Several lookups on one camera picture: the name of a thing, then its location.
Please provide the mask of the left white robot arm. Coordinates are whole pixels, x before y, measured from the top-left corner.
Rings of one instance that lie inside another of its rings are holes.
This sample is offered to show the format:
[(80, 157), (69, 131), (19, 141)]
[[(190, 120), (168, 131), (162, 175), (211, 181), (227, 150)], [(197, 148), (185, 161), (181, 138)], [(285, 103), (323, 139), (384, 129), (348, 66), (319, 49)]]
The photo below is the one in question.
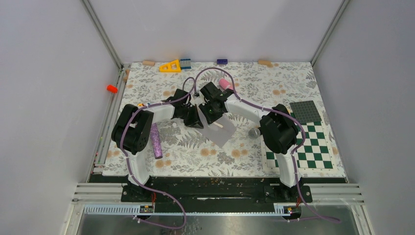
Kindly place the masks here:
[(124, 153), (128, 180), (135, 184), (133, 195), (140, 201), (151, 197), (152, 189), (147, 185), (150, 178), (145, 157), (141, 154), (151, 140), (151, 126), (168, 119), (181, 119), (186, 127), (203, 129), (197, 107), (190, 103), (190, 94), (177, 89), (173, 96), (160, 103), (138, 107), (127, 104), (122, 109), (113, 127), (111, 139)]

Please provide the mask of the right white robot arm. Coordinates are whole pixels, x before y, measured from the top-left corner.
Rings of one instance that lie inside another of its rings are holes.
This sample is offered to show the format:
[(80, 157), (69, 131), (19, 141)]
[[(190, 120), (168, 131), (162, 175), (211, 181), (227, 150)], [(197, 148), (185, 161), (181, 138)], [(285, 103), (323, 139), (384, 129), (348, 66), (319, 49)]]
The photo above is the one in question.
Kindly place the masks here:
[(299, 131), (287, 108), (282, 104), (273, 108), (264, 108), (238, 97), (231, 89), (222, 91), (212, 82), (203, 86), (200, 92), (205, 102), (199, 105), (199, 108), (208, 124), (213, 124), (225, 113), (231, 113), (260, 126), (259, 130), (265, 145), (277, 157), (280, 181), (284, 184), (280, 189), (281, 197), (288, 202), (298, 198), (300, 188), (297, 184), (300, 176), (291, 153), (297, 144)]

